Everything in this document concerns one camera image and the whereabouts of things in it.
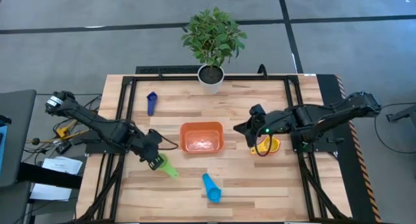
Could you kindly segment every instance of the blue cup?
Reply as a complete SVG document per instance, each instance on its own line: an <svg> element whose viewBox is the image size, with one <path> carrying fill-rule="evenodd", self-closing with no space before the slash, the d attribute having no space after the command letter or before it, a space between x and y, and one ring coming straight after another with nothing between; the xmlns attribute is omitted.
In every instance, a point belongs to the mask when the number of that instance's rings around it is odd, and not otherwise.
<svg viewBox="0 0 416 224"><path fill-rule="evenodd" d="M210 201L219 203L221 200L221 189L218 188L210 176L205 173L202 175L203 184L207 190L207 197Z"/></svg>
<svg viewBox="0 0 416 224"><path fill-rule="evenodd" d="M155 113L155 106L157 102L157 94L151 92L148 96L148 116L152 116Z"/></svg>

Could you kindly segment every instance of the yellow object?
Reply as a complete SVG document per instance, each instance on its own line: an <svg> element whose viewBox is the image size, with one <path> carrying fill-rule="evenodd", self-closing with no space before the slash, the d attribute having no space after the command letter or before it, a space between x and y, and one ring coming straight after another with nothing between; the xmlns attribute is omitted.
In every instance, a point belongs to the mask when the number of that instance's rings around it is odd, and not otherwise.
<svg viewBox="0 0 416 224"><path fill-rule="evenodd" d="M270 137L267 136L261 143L259 143L257 145L257 150L259 151L259 153L265 153L268 150L268 146L270 145ZM279 150L280 148L280 141L278 139L276 139L275 137L272 137L272 145L270 148L270 153L275 153ZM255 152L255 148L252 147L250 149L250 152L255 155L257 154Z"/></svg>
<svg viewBox="0 0 416 224"><path fill-rule="evenodd" d="M72 135L69 135L69 136L65 136L65 137L62 137L62 138L53 138L52 140L41 140L39 143L53 143L54 141L57 141L57 140L69 140L70 138L73 138L74 136L78 136L80 134L86 133L87 131L89 131L89 129L85 130L85 131L75 133L75 134L72 134ZM33 143L33 141L32 140L26 140L26 143Z"/></svg>
<svg viewBox="0 0 416 224"><path fill-rule="evenodd" d="M57 129L57 134L59 138L63 138L68 135L70 128L77 123L77 120L73 120L68 126L61 127Z"/></svg>

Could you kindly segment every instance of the black cable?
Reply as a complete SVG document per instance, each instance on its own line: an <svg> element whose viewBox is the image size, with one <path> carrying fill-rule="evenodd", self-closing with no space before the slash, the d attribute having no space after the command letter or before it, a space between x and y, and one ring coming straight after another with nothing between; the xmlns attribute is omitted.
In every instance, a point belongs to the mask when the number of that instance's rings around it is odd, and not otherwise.
<svg viewBox="0 0 416 224"><path fill-rule="evenodd" d="M53 146L54 145L52 143L43 143L38 148L33 149L33 151L28 151L28 150L24 149L26 152L30 153L30 155L27 158L25 158L22 162L26 162L29 158L31 158L36 153L46 153L46 152L48 152L49 150L51 150L51 148L53 148Z"/></svg>
<svg viewBox="0 0 416 224"><path fill-rule="evenodd" d="M13 222L13 224L18 223L21 219L25 218L27 215L32 214L34 211L39 210L39 209L41 209L41 208L45 207L46 205L50 204L50 203L51 203L51 202L53 202L53 201L67 201L67 200L70 200L70 199L76 199L76 198L78 198L78 197L70 197L70 198L68 198L68 199L57 199L57 200L51 200L51 201L49 201L49 202L46 202L44 205L39 206L38 208L35 208L35 209L33 209L33 210L31 210L31 211L27 212L27 213L26 213L26 214L24 214L22 217L20 217L19 219L15 220L15 222Z"/></svg>
<svg viewBox="0 0 416 224"><path fill-rule="evenodd" d="M175 146L173 148L167 148L167 149L161 149L161 148L159 148L159 150L175 150L175 149L177 149L179 147L179 145L177 143L175 143L175 142L169 140L168 138L162 136L162 134L159 133L158 131L156 131L155 129L149 129L149 133L151 133L151 132L156 132L159 136L162 137L163 140L166 140L167 142L169 142L169 143L171 143L171 144L173 144Z"/></svg>
<svg viewBox="0 0 416 224"><path fill-rule="evenodd" d="M382 107L382 109L380 110L380 113L384 108L389 107L389 106L414 105L414 104L416 104L416 103L394 103L394 104L386 105L386 106ZM391 151L396 152L396 153L402 153L402 154L414 154L414 153L416 153L416 151L413 151L413 152L398 151L396 149L393 149L393 148L389 147L386 143L384 143L384 141L380 138L380 135L378 134L378 131L377 131L377 117L374 118L374 130L376 131L376 135L377 135L378 140L384 145L384 147L390 149Z"/></svg>
<svg viewBox="0 0 416 224"><path fill-rule="evenodd" d="M261 130L263 130L264 128L266 128L266 127L270 126L271 124L273 124L273 123L275 123L275 122L277 122L277 121L280 121L280 120L282 120L282 119L286 118L286 117L287 117L287 116L289 116L289 115L291 115L291 113L290 113L290 114L286 114L285 116L283 116L283 117L281 117L281 118L278 118L278 119L276 119L276 120L274 120L274 121L271 121L270 123L264 124L262 127L260 127L260 128L259 128L259 130L258 130L258 131L257 131L257 133L255 134L255 138L254 138L254 149L255 149L255 152L257 153L257 155L259 155L259 156L267 156L267 155L268 155L268 153L270 152L271 148L272 148L272 137L273 137L273 134L269 134L269 137L270 137L270 143L269 143L269 146L268 146L267 152L266 152L265 154L263 154L263 155L259 152L259 149L257 148L257 138L259 137L259 133L260 133L260 131L261 131Z"/></svg>
<svg viewBox="0 0 416 224"><path fill-rule="evenodd" d="M98 179L97 179L97 186L96 186L96 194L94 195L94 200L97 199L97 195L98 195L98 184L101 178L101 173L103 171L103 164L104 164L104 159L105 159L105 154L103 154L103 156L101 157L101 163L99 164L99 171L98 171Z"/></svg>
<svg viewBox="0 0 416 224"><path fill-rule="evenodd" d="M56 150L52 150L52 153L49 155L48 158L51 158L51 156L56 152Z"/></svg>

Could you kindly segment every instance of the metal bracket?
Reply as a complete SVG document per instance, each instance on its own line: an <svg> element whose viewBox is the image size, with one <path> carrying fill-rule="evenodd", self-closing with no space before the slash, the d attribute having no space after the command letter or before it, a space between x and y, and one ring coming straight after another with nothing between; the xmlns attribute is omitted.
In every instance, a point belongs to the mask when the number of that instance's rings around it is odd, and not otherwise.
<svg viewBox="0 0 416 224"><path fill-rule="evenodd" d="M163 79L163 75L160 69L157 69L157 73L159 74L159 79Z"/></svg>
<svg viewBox="0 0 416 224"><path fill-rule="evenodd" d="M267 70L264 64L260 64L259 69L257 70L257 74L263 74L263 78L268 78Z"/></svg>
<svg viewBox="0 0 416 224"><path fill-rule="evenodd" d="M122 85L128 85L135 77L123 77Z"/></svg>
<svg viewBox="0 0 416 224"><path fill-rule="evenodd" d="M298 85L299 84L299 77L297 75L288 75L287 78L293 83Z"/></svg>

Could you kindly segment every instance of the black stand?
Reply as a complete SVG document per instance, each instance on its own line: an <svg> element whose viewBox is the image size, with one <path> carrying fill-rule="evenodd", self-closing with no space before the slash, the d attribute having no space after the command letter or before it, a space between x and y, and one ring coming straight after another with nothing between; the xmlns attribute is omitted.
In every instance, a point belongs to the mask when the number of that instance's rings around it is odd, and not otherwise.
<svg viewBox="0 0 416 224"><path fill-rule="evenodd" d="M410 117L413 124L416 126L416 105L412 105L411 107L407 107L404 110L397 112L396 114L388 114L386 115L387 120L391 123L396 123L398 120L402 118Z"/></svg>

